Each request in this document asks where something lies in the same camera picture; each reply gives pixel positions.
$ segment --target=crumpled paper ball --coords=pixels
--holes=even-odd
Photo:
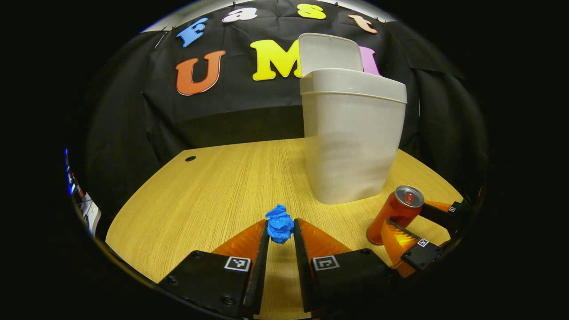
[[[273,210],[267,212],[265,218],[269,218],[267,233],[273,242],[283,244],[290,239],[294,231],[294,222],[290,219],[290,215],[286,214],[285,206],[277,204]]]

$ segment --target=can top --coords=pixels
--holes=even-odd
[[[425,198],[419,189],[411,186],[399,186],[395,189],[395,197],[399,202],[410,208],[420,208]]]

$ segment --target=white trash can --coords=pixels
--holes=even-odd
[[[359,46],[322,34],[299,36],[306,173],[325,204],[380,193],[399,146],[407,90],[363,72]]]

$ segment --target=table surface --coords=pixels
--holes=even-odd
[[[190,156],[193,161],[186,162]],[[122,207],[107,244],[133,268],[159,282],[190,252],[210,252],[263,219],[277,204],[352,250],[372,249],[391,265],[383,246],[365,232],[387,196],[412,185],[426,200],[461,202],[441,176],[398,150],[379,195],[342,204],[314,198],[304,169],[304,139],[263,141],[185,150],[156,172]],[[436,245],[450,239],[443,227],[418,216],[407,228]],[[302,310],[294,239],[269,243],[260,319],[299,319]]]

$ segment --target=red can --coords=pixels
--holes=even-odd
[[[368,239],[375,244],[383,244],[381,226],[389,219],[406,228],[421,212],[425,198],[415,187],[399,186],[393,191],[375,220],[368,228]]]

